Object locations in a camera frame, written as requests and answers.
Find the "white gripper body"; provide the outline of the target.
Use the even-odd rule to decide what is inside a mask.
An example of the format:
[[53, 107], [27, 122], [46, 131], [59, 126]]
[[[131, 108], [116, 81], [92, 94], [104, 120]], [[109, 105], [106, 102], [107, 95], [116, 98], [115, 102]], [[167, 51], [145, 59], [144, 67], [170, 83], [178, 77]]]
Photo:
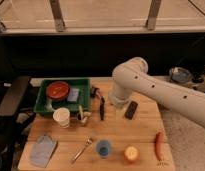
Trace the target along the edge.
[[130, 89], [126, 89], [114, 83], [108, 93], [108, 98], [115, 107], [122, 108], [130, 100], [131, 94], [132, 91]]

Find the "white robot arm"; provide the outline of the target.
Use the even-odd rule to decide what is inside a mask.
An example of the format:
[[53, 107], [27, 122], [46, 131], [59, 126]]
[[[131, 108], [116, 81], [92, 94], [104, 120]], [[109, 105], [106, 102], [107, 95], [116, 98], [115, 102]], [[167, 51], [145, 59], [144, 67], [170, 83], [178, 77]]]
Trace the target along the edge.
[[116, 66], [112, 72], [113, 87], [109, 91], [111, 103], [122, 107], [131, 94], [137, 92], [205, 128], [205, 93], [156, 79], [147, 72], [148, 64], [141, 57]]

